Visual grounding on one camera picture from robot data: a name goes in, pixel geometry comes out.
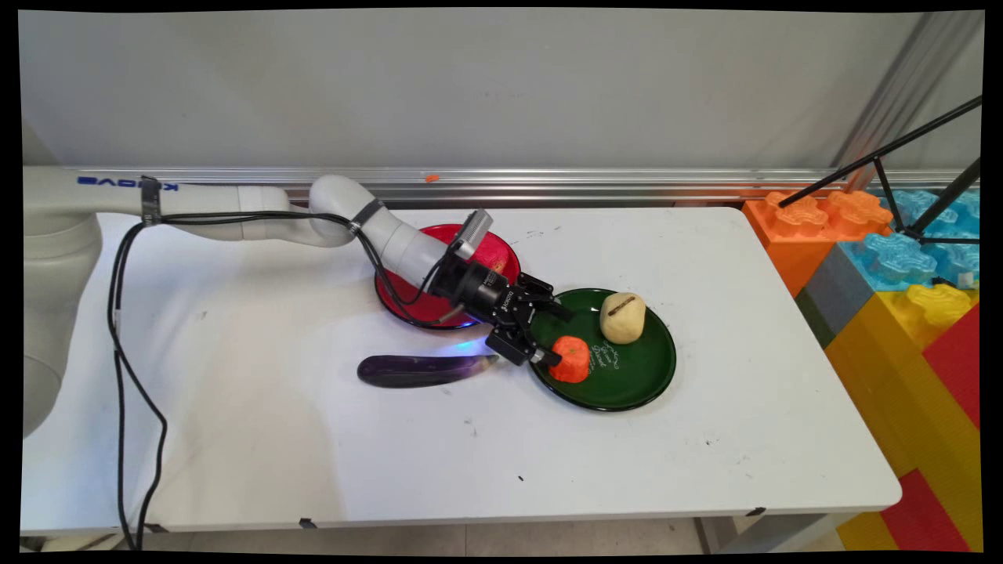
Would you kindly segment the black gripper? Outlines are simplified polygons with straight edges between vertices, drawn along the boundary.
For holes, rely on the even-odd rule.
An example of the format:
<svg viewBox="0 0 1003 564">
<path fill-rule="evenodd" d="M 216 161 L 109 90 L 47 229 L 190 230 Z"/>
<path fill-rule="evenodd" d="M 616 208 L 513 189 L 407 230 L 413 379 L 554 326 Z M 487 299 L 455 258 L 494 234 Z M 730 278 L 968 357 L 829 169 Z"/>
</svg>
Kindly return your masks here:
<svg viewBox="0 0 1003 564">
<path fill-rule="evenodd" d="M 484 324 L 494 324 L 498 312 L 509 314 L 519 304 L 545 312 L 562 322 L 574 316 L 554 295 L 554 287 L 525 272 L 515 280 L 480 262 L 447 261 L 438 268 L 438 296 L 454 309 Z M 494 324 L 487 347 L 517 367 L 526 363 L 558 367 L 563 356 L 540 343 L 531 324 Z"/>
</svg>

